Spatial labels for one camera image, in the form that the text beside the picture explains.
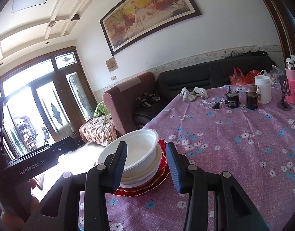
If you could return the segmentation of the purple floral tablecloth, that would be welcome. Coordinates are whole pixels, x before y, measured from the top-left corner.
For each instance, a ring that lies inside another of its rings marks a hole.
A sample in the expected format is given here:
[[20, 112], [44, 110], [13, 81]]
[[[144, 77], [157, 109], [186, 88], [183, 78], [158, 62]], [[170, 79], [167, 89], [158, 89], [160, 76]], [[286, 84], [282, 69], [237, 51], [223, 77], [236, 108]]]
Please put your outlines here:
[[[231, 172], [270, 230], [282, 230], [295, 211], [295, 105], [280, 110], [281, 88], [273, 85], [271, 102], [256, 110], [246, 108], [246, 87], [239, 88], [240, 107], [213, 109], [227, 89], [209, 89], [208, 99], [193, 102], [178, 96], [146, 127], [204, 171]], [[106, 200], [111, 230], [182, 230], [188, 196], [167, 177], [141, 196]]]

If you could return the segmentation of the framed horse painting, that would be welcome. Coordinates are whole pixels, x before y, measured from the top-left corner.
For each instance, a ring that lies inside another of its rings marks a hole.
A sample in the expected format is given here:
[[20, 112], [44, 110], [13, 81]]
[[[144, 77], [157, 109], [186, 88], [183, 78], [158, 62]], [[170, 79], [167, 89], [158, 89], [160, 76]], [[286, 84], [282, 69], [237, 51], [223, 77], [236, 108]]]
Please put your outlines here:
[[100, 24], [114, 56], [148, 35], [200, 15], [194, 0], [122, 0]]

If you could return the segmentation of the white paper bowl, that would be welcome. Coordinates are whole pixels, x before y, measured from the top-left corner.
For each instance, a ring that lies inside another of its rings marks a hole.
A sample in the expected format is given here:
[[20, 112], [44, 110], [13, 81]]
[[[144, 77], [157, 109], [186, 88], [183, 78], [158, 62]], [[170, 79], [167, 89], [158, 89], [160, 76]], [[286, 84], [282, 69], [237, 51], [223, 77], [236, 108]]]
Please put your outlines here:
[[146, 184], [158, 171], [162, 156], [162, 150], [158, 145], [155, 149], [155, 157], [151, 164], [144, 171], [136, 175], [122, 178], [120, 188], [135, 188]]
[[140, 129], [125, 134], [107, 145], [98, 158], [98, 163], [103, 163], [106, 157], [114, 154], [121, 141], [127, 144], [127, 159], [123, 177], [135, 176], [148, 169], [156, 158], [158, 133], [151, 129]]

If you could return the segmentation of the white plastic jar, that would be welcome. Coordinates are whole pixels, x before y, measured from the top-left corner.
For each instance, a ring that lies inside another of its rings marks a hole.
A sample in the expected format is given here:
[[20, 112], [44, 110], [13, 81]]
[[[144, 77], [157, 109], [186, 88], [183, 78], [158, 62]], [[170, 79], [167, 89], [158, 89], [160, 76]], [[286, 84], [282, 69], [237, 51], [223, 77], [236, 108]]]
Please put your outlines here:
[[255, 85], [259, 92], [259, 103], [268, 104], [271, 102], [271, 79], [268, 76], [255, 76]]

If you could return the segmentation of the green cushion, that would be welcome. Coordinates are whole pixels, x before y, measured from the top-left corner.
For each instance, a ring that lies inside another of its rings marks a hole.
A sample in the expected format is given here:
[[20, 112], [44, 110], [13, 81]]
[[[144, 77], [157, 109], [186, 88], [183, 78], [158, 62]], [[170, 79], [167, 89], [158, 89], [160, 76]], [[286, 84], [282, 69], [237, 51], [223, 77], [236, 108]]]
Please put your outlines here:
[[110, 116], [110, 110], [106, 107], [104, 101], [101, 101], [94, 111], [94, 117], [100, 117], [102, 115]]

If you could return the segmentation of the white work glove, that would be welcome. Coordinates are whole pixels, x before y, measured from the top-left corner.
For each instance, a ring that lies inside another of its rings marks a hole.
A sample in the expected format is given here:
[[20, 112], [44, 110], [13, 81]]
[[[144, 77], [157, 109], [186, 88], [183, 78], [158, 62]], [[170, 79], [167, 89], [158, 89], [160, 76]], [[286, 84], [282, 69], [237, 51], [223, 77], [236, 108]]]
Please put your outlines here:
[[196, 96], [197, 98], [198, 97], [204, 98], [204, 99], [208, 98], [207, 91], [206, 91], [206, 89], [203, 89], [203, 88], [195, 87], [191, 93], [192, 93], [192, 95]]
[[196, 96], [191, 94], [189, 90], [186, 87], [183, 87], [181, 92], [179, 93], [179, 96], [183, 98], [183, 101], [190, 101], [193, 102], [196, 100]]

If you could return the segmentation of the small black adapter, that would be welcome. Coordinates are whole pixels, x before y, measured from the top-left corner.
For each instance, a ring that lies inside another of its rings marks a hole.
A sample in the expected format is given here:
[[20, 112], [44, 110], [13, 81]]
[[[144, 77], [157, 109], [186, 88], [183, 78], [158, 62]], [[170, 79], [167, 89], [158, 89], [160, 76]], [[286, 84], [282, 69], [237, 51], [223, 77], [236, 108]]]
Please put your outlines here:
[[221, 103], [219, 103], [219, 102], [214, 103], [213, 106], [212, 106], [212, 109], [219, 110], [220, 109], [220, 104]]

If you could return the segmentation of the small red gold-rimmed plate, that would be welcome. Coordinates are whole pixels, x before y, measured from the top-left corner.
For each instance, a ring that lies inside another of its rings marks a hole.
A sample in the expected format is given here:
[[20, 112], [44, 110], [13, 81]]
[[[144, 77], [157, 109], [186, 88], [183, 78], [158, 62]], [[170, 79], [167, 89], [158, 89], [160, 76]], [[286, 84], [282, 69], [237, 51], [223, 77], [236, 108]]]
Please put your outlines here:
[[157, 186], [159, 186], [168, 176], [169, 174], [169, 167], [167, 165], [167, 159], [165, 156], [165, 148], [166, 148], [166, 141], [163, 139], [159, 139], [158, 144], [160, 145], [162, 151], [161, 161], [159, 163], [159, 168], [155, 175], [146, 183], [135, 187], [135, 188], [118, 188], [114, 195], [116, 196], [124, 196], [124, 197], [134, 197], [142, 195], [148, 191], [153, 190]]

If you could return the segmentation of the wooden glass door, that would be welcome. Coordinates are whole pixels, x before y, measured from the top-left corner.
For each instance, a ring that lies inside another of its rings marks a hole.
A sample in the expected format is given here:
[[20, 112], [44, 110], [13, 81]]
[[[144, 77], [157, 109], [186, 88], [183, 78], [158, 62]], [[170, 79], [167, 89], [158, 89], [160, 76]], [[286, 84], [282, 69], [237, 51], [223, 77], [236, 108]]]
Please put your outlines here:
[[6, 146], [21, 156], [66, 137], [92, 118], [96, 100], [74, 46], [36, 57], [0, 76]]

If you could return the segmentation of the black cylindrical motor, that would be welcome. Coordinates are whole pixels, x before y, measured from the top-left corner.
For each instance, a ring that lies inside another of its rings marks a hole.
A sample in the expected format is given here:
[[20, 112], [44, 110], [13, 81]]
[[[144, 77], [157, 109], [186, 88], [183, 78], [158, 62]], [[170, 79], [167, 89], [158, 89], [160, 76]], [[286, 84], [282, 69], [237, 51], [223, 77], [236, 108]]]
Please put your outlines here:
[[257, 86], [255, 84], [250, 85], [249, 92], [246, 94], [246, 108], [250, 110], [256, 110], [258, 108], [259, 93], [257, 92]]

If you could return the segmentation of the pink knit-sleeved thermos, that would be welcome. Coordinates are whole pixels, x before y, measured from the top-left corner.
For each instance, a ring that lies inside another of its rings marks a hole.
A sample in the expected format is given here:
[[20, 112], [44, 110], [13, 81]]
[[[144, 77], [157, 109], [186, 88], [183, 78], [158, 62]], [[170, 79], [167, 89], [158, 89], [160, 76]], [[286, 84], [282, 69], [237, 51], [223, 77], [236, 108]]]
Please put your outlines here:
[[285, 74], [290, 89], [290, 94], [286, 96], [286, 101], [290, 104], [295, 104], [295, 63], [290, 58], [286, 58], [285, 61]]

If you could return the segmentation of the floral patterned blanket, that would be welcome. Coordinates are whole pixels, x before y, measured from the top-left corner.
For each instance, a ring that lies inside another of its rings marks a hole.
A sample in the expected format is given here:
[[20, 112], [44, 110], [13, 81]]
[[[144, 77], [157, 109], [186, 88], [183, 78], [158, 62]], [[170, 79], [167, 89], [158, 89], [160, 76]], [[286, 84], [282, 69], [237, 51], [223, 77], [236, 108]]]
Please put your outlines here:
[[111, 116], [93, 117], [79, 128], [82, 140], [107, 146], [118, 138]]

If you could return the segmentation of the black sofa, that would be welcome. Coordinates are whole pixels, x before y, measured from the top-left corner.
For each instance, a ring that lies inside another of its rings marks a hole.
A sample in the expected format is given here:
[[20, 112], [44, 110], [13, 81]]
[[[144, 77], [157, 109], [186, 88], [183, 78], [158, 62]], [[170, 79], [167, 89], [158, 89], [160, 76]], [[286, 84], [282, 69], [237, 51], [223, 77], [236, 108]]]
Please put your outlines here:
[[267, 52], [256, 51], [162, 72], [153, 88], [153, 93], [158, 95], [160, 100], [150, 107], [138, 106], [132, 118], [137, 127], [143, 127], [160, 113], [183, 87], [188, 90], [195, 87], [217, 88], [230, 84], [229, 77], [233, 75], [235, 68], [239, 68], [242, 74], [248, 74], [252, 70], [270, 71], [273, 65], [275, 62], [270, 59]]

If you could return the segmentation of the small wall plaque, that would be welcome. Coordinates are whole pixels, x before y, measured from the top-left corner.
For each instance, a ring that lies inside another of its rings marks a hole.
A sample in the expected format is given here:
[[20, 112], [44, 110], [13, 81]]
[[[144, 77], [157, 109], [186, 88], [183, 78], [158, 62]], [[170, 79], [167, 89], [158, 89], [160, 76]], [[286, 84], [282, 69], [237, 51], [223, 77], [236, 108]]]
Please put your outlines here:
[[118, 65], [117, 65], [117, 62], [116, 62], [116, 59], [114, 58], [114, 56], [106, 61], [106, 66], [107, 66], [108, 71], [110, 73], [112, 73], [113, 71], [118, 69]]

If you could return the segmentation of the black phone stand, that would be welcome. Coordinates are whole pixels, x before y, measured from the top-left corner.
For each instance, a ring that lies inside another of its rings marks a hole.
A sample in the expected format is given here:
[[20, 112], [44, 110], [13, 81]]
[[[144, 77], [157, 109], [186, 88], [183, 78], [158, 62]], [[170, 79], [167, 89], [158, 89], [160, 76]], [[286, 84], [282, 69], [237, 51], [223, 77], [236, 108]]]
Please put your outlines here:
[[283, 111], [288, 112], [292, 109], [292, 107], [285, 101], [285, 97], [287, 95], [291, 95], [287, 76], [284, 74], [279, 75], [279, 83], [281, 86], [282, 98], [281, 101], [277, 103], [277, 107]]

